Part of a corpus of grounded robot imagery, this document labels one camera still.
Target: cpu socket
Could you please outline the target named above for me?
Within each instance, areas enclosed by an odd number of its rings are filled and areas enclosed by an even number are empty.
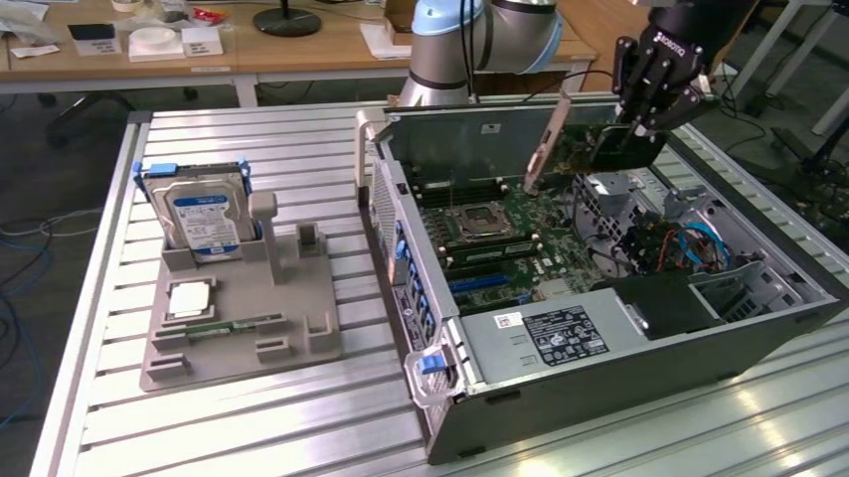
[[[496,204],[472,204],[454,210],[460,234],[464,240],[482,240],[508,237],[514,226]]]

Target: hard drive label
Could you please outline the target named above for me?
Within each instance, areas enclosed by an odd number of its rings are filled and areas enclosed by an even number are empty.
[[[173,209],[188,247],[196,253],[212,255],[236,249],[239,234],[233,221],[225,216],[227,196],[180,198],[173,201]]]

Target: lamp base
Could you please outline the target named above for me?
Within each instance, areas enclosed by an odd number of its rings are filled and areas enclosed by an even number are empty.
[[[289,9],[289,18],[285,18],[283,9],[272,8],[253,16],[253,26],[275,37],[304,37],[320,30],[320,18],[315,13],[296,8]]]

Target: warning label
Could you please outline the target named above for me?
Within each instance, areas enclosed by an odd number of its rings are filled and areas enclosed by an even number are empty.
[[[582,306],[526,316],[524,323],[548,366],[610,351]]]

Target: slotted metal surface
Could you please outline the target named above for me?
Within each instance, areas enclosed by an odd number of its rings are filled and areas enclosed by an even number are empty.
[[[84,294],[87,312],[77,314],[77,320],[89,320],[76,323],[87,333],[79,345],[81,357],[72,363],[73,353],[67,352],[63,367],[64,374],[76,370],[76,378],[57,383],[60,396],[53,397],[33,475],[845,473],[846,317],[793,340],[733,380],[474,459],[439,467],[424,464],[354,202],[352,118],[359,108],[378,104],[169,112],[132,129],[124,150],[145,165],[248,159],[255,188],[277,194],[277,233],[289,232],[297,221],[317,221],[328,236],[344,355],[334,363],[293,372],[151,394],[140,391],[161,229],[131,183],[116,180],[113,234],[101,266],[93,258],[89,275],[100,278],[91,295]],[[683,128],[679,135],[846,280],[846,256],[719,156],[694,129]],[[657,165],[678,187],[698,182],[674,154],[665,154]]]

